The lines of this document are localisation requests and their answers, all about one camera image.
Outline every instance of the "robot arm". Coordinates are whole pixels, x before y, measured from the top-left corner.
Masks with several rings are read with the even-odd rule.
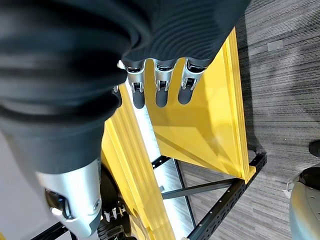
[[[155,101],[167,103],[186,57],[178,101],[187,104],[249,0],[12,0],[0,3],[0,129],[30,162],[50,211],[79,237],[100,223],[104,121],[128,76],[137,108],[146,59]],[[117,67],[122,60],[125,70]]]

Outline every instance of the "white wall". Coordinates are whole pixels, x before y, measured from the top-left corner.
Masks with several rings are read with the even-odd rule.
[[[32,169],[26,162],[16,163],[0,133],[0,232],[7,240],[30,240],[56,222]],[[58,239],[71,238],[65,233]],[[87,239],[97,240],[98,236]]]

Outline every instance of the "black metal rail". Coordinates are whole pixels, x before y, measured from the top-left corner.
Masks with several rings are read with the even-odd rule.
[[[178,161],[176,159],[173,159],[173,161],[174,161],[174,164],[175,164],[175,167],[176,167],[176,171],[178,172],[178,176],[179,176],[179,180],[180,180],[180,183],[181,183],[181,187],[183,189],[185,189],[186,185],[185,185],[185,182],[184,182],[184,178],[182,177],[182,173],[181,173],[181,170],[180,170],[179,163],[178,163]],[[190,213],[190,218],[191,218],[191,221],[192,221],[192,225],[195,228],[197,226],[197,224],[196,224],[194,213],[192,212],[192,208],[191,208],[191,205],[190,205],[189,197],[187,195],[184,195],[184,197],[185,197],[185,201],[186,201],[186,206],[187,206],[187,208],[189,210],[189,213]]]
[[[160,156],[158,157],[156,160],[154,160],[151,164],[153,169],[156,169],[157,167],[161,166],[162,164],[164,164],[166,161],[170,160],[171,157],[168,156]]]
[[[231,178],[231,179],[215,181],[215,182],[210,182],[210,183],[190,186],[190,187],[182,186],[181,189],[166,191],[162,193],[162,198],[174,199],[174,198],[179,198],[179,197],[188,196],[192,194],[199,194],[199,193],[208,192],[212,190],[224,189],[224,188],[230,187],[236,180],[237,178]]]
[[[61,222],[57,222],[55,225],[49,227],[47,230],[43,231],[39,235],[35,236],[31,240],[54,240],[59,238],[62,234],[69,231]],[[71,232],[71,239],[77,240],[77,237]]]
[[[208,240],[266,163],[267,154],[259,153],[250,163],[250,166],[256,168],[256,173],[250,181],[245,184],[244,180],[236,178],[187,238],[189,240]]]

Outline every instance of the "gray carpet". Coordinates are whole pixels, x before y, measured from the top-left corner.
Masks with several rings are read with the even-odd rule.
[[[320,139],[320,1],[253,0],[236,30],[248,148],[266,151],[268,164],[210,239],[290,240],[283,189],[320,162],[308,152]],[[181,168],[187,186],[226,178],[187,163]],[[222,192],[191,197],[196,221]]]

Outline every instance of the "yellow metal frame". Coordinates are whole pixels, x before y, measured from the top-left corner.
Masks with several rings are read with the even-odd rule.
[[[198,83],[191,102],[178,92],[184,60],[173,72],[168,103],[155,103],[154,66],[147,61],[145,99],[162,155],[244,179],[249,166],[236,32],[233,30]],[[102,163],[112,173],[139,240],[174,240],[162,195],[125,85],[122,106],[105,122]]]
[[[102,163],[113,175],[139,240],[174,240],[162,195],[125,85],[122,106],[105,122]]]
[[[147,61],[145,101],[160,152],[247,183],[249,166],[236,31],[232,30],[187,105],[178,102],[184,59],[174,68],[168,103],[155,103],[154,64]]]

